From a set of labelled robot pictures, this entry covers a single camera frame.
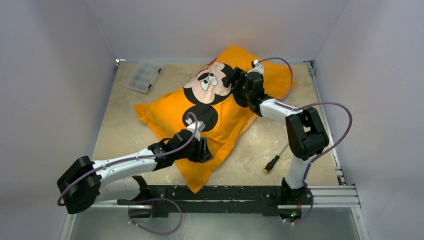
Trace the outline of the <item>orange Mickey Mouse pillowcase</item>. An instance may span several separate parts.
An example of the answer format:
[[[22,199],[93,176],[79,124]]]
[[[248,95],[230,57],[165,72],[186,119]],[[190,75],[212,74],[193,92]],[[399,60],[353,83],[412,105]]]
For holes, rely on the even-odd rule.
[[[257,56],[232,45],[204,66],[183,87],[167,93],[152,103],[137,103],[134,111],[138,119],[158,139],[173,136],[187,126],[187,114],[204,123],[201,133],[213,158],[206,163],[187,159],[177,160],[181,175],[188,188],[197,193],[211,174],[225,161],[238,138],[253,124],[256,115],[239,106],[223,81],[235,68],[251,69]]]

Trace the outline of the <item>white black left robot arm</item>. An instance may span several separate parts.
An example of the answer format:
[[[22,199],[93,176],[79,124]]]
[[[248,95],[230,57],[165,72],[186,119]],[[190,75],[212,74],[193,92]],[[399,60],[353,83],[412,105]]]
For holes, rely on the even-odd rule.
[[[205,164],[213,158],[206,137],[183,129],[136,153],[106,160],[79,157],[56,182],[60,192],[56,204],[68,214],[85,211],[99,202],[108,184],[140,173],[168,168],[177,160]]]

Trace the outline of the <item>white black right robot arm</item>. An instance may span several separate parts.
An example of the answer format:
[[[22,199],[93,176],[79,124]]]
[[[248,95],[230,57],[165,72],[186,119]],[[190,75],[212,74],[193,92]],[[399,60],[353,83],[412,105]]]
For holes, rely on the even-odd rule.
[[[284,104],[268,95],[259,70],[245,72],[240,68],[223,80],[235,102],[254,114],[285,124],[292,160],[286,177],[282,179],[279,200],[294,203],[306,191],[306,178],[313,159],[329,145],[329,137],[318,111]]]

